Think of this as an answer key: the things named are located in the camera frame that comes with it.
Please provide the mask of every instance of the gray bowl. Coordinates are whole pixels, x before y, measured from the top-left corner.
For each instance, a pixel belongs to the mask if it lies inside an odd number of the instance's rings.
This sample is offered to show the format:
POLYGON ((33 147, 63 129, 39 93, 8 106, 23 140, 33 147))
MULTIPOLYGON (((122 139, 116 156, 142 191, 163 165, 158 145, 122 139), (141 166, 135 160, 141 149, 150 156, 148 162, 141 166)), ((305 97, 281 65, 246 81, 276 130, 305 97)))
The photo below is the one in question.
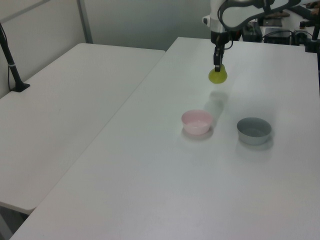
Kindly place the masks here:
POLYGON ((265 143, 271 133, 271 125, 257 117, 247 117, 238 122, 239 139, 246 144, 260 145, 265 143))

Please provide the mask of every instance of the pink bowl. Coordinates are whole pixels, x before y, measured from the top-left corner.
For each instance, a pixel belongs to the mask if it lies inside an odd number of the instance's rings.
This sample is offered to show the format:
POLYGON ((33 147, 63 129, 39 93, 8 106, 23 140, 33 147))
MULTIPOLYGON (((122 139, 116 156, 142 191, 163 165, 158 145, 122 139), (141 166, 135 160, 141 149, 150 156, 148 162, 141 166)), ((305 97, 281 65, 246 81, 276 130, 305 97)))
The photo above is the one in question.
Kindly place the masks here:
POLYGON ((201 135, 209 131, 213 117, 204 110, 190 110, 182 115, 181 120, 187 133, 201 135))

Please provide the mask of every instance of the equipment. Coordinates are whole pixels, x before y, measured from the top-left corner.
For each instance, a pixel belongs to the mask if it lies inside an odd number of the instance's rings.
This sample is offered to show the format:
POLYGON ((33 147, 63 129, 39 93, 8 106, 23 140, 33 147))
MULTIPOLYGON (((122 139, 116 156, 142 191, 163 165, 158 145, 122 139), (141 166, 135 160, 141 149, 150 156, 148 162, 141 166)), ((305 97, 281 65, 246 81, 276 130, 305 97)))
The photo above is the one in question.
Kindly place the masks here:
POLYGON ((215 44, 214 71, 222 70, 225 44, 230 41, 230 31, 242 29, 253 19, 311 2, 314 0, 211 0, 211 13, 203 17, 202 22, 210 27, 211 42, 215 44))
POLYGON ((0 45, 2 47, 4 56, 6 58, 6 61, 8 63, 8 84, 9 84, 9 69, 11 70, 12 76, 15 81, 15 87, 13 89, 10 89, 10 91, 21 93, 23 90, 30 87, 30 84, 22 82, 16 64, 14 62, 14 59, 10 53, 9 47, 8 47, 8 40, 5 34, 5 31, 0 23, 0 45))

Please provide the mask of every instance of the bowl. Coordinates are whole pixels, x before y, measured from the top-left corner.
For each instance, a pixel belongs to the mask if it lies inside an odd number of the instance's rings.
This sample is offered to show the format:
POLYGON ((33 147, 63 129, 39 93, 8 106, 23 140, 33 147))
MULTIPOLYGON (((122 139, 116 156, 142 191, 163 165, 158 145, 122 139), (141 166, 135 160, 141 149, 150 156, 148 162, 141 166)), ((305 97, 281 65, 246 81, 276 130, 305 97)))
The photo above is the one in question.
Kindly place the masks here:
POLYGON ((184 130, 192 135, 202 135, 209 131, 213 117, 207 111, 195 109, 186 111, 181 117, 184 130))
POLYGON ((250 145, 261 145, 265 143, 271 133, 271 125, 257 117, 241 119, 236 125, 239 139, 250 145))

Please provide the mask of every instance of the white table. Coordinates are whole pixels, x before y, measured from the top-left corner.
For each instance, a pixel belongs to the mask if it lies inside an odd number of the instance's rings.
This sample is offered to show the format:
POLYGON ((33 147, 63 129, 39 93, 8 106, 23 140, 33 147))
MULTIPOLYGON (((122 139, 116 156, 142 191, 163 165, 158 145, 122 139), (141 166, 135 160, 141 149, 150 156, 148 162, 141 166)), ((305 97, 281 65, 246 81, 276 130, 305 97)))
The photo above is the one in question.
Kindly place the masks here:
POLYGON ((318 240, 317 56, 235 42, 215 85, 213 50, 178 38, 12 240, 318 240), (214 130, 184 133, 190 109, 214 130), (238 140, 251 116, 272 125, 269 142, 238 140))
POLYGON ((0 206, 30 214, 163 55, 79 44, 0 99, 0 206))

